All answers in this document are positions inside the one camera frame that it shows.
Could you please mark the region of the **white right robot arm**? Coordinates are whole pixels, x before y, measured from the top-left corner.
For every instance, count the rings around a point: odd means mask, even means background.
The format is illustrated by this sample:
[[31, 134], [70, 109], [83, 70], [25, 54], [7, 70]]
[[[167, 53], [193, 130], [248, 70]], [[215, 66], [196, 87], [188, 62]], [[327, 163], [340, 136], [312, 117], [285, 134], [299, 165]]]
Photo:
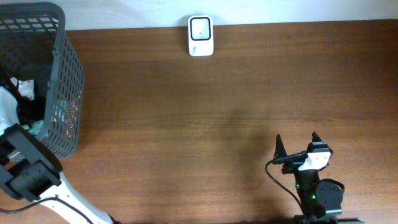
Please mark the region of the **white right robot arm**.
[[293, 223], [362, 223], [358, 219], [339, 219], [343, 213], [341, 204], [345, 186], [333, 179], [321, 179], [319, 172], [329, 165], [333, 150], [319, 135], [312, 133], [307, 149], [288, 155], [280, 134], [276, 136], [275, 153], [265, 167], [281, 165], [283, 175], [295, 178], [297, 195], [284, 187], [274, 177], [271, 179], [298, 203], [302, 214], [293, 217]]

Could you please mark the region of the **white cream tube gold cap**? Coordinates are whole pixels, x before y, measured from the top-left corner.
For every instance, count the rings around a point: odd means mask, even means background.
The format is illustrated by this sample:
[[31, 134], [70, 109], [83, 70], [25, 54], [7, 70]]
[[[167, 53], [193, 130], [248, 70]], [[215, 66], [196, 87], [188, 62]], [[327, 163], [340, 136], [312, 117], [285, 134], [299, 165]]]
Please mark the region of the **white cream tube gold cap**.
[[1, 105], [0, 105], [0, 135], [14, 124], [20, 124], [17, 116], [17, 100], [3, 86], [1, 87]]

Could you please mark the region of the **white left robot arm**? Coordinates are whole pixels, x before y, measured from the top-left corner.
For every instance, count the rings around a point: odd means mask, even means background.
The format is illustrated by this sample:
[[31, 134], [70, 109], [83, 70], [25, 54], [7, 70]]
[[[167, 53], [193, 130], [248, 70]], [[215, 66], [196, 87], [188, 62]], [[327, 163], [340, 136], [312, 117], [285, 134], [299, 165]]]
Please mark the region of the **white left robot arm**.
[[30, 202], [1, 213], [15, 214], [43, 205], [68, 223], [116, 224], [118, 221], [89, 203], [69, 183], [57, 157], [19, 124], [2, 128], [1, 190]]

